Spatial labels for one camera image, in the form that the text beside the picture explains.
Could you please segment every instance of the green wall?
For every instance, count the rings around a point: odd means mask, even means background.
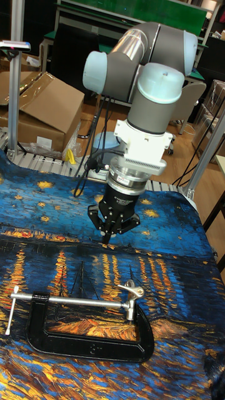
[[[206,12],[202,9],[169,0],[76,0],[76,2],[109,13],[185,29],[197,36],[206,17]]]

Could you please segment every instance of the cardboard box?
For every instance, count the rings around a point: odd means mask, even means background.
[[[0,126],[8,125],[9,73],[0,74]],[[81,119],[84,94],[45,72],[21,73],[18,141],[62,152]]]
[[[210,90],[204,100],[204,105],[208,108],[210,113],[217,118],[221,117],[225,108],[225,82],[214,80]]]
[[[213,115],[209,112],[209,110],[204,106],[203,104],[200,107],[200,110],[198,112],[198,115],[196,116],[196,120],[194,123],[194,128],[195,128],[195,135],[192,139],[192,145],[196,149],[200,140],[202,139],[204,133],[206,132],[206,129],[209,127],[210,123],[213,120]],[[206,137],[203,139],[199,149],[197,150],[197,155],[200,157],[203,151],[205,150],[206,146],[208,145],[208,142],[212,136],[212,133],[214,132],[214,129],[216,127],[216,124],[218,123],[219,119],[215,118],[214,122],[212,123],[211,127],[209,128],[209,131],[206,134]],[[223,142],[222,146],[220,147],[219,151],[217,152],[217,155],[220,156],[225,156],[225,141]],[[212,163],[217,164],[216,160],[213,158]]]
[[[41,71],[41,66],[36,67],[36,66],[32,66],[30,65],[26,60],[27,58],[30,57],[34,60],[39,60],[39,57],[36,56],[30,56],[29,53],[22,53],[22,58],[21,58],[21,71],[22,72],[40,72]],[[0,51],[0,73],[3,72],[8,72],[9,71],[9,67],[10,67],[10,62],[8,61],[5,53],[3,51]]]

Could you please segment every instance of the robotic arm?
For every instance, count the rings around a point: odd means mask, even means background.
[[[114,131],[123,154],[111,160],[102,201],[88,207],[104,244],[140,224],[134,207],[150,176],[166,167],[161,158],[173,138],[166,128],[184,75],[192,71],[197,45],[191,33],[147,22],[127,31],[110,54],[94,51],[87,58],[84,86],[132,104]]]

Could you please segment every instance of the office chair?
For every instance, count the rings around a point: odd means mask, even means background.
[[[91,51],[99,51],[97,34],[59,24],[52,49],[51,73],[83,92],[85,100],[93,94],[83,85],[84,65]]]
[[[182,88],[182,94],[176,103],[176,108],[172,113],[171,121],[184,121],[179,132],[182,135],[194,106],[203,92],[206,90],[206,84],[203,82],[192,82]]]

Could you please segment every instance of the metal screw rod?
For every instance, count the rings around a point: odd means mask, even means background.
[[[16,295],[18,290],[19,290],[19,286],[15,286],[13,294]],[[11,306],[11,310],[10,310],[10,314],[9,314],[9,322],[8,322],[7,329],[6,329],[6,335],[10,335],[10,327],[11,327],[11,323],[12,323],[12,319],[13,319],[13,311],[14,311],[15,303],[16,303],[16,298],[12,300],[12,306]]]
[[[12,293],[11,298],[13,301],[16,299],[31,301],[32,294],[29,293]],[[50,296],[48,301],[50,303],[58,304],[76,304],[77,306],[95,306],[95,307],[105,307],[105,308],[124,308],[128,310],[129,304],[121,303],[119,301],[102,301],[102,300],[90,300],[90,299],[76,299],[75,297],[59,297]]]

